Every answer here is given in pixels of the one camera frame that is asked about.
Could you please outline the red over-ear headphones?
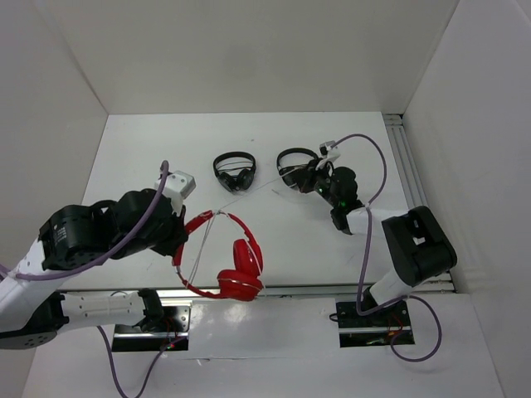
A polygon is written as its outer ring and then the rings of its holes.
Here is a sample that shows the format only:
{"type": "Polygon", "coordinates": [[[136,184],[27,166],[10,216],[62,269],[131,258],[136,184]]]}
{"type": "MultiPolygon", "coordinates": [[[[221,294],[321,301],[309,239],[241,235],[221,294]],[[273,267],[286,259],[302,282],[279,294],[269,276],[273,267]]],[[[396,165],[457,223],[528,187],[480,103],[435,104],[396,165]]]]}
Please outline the red over-ear headphones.
{"type": "Polygon", "coordinates": [[[183,286],[200,297],[206,299],[234,299],[241,302],[253,301],[264,288],[263,283],[260,281],[264,263],[261,248],[248,226],[239,217],[231,213],[208,210],[191,219],[185,225],[185,231],[188,235],[191,235],[203,224],[214,221],[217,215],[224,215],[236,223],[243,230],[245,236],[233,242],[234,269],[223,269],[217,275],[219,292],[215,294],[196,288],[191,281],[183,277],[181,271],[183,246],[173,256],[172,265],[183,286]]]}

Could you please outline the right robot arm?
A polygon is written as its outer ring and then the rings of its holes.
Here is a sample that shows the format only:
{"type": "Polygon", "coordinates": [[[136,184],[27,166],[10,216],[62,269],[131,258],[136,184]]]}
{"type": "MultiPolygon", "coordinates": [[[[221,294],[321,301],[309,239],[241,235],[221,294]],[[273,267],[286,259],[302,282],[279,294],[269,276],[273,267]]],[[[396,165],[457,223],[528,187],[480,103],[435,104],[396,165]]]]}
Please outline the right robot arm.
{"type": "Polygon", "coordinates": [[[356,312],[372,325],[382,324],[391,306],[402,301],[428,279],[455,267],[457,254],[430,208],[417,206],[402,216],[382,221],[382,230],[392,259],[392,268],[377,283],[365,289],[373,236],[373,214],[369,204],[358,198],[356,174],[348,167],[337,167],[324,160],[312,160],[305,168],[301,192],[314,191],[331,205],[331,219],[337,230],[351,235],[348,216],[358,209],[368,215],[368,232],[360,270],[356,312]]]}

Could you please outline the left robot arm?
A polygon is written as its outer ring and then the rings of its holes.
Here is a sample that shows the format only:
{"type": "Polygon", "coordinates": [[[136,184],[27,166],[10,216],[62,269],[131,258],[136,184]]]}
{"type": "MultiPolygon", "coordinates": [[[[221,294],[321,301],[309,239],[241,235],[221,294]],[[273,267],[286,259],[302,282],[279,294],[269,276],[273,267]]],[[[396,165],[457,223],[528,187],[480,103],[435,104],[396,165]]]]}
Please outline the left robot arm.
{"type": "Polygon", "coordinates": [[[122,296],[66,294],[71,277],[143,250],[174,256],[187,241],[184,206],[154,189],[125,193],[118,201],[70,205],[40,228],[27,255],[1,282],[1,347],[27,350],[78,328],[121,324],[152,332],[164,310],[154,289],[122,296]]]}

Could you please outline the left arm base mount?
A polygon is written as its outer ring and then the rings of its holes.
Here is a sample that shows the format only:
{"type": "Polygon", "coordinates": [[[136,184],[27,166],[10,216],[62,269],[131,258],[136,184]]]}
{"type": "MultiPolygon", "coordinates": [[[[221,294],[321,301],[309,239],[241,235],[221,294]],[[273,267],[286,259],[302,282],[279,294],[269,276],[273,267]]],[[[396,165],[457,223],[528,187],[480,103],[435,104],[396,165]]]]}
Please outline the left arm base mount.
{"type": "Polygon", "coordinates": [[[142,329],[140,326],[116,325],[112,335],[112,352],[185,352],[189,346],[192,301],[164,299],[163,318],[142,329]]]}

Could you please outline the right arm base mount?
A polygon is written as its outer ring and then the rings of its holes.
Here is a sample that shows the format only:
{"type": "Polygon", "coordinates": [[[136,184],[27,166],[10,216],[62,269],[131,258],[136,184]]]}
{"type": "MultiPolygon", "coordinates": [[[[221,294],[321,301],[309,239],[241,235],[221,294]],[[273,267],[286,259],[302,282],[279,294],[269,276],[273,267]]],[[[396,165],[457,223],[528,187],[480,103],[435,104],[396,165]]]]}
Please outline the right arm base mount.
{"type": "Polygon", "coordinates": [[[336,312],[329,315],[329,320],[338,326],[341,348],[389,346],[395,336],[396,345],[415,344],[404,302],[364,317],[356,312],[355,302],[337,302],[336,312]]]}

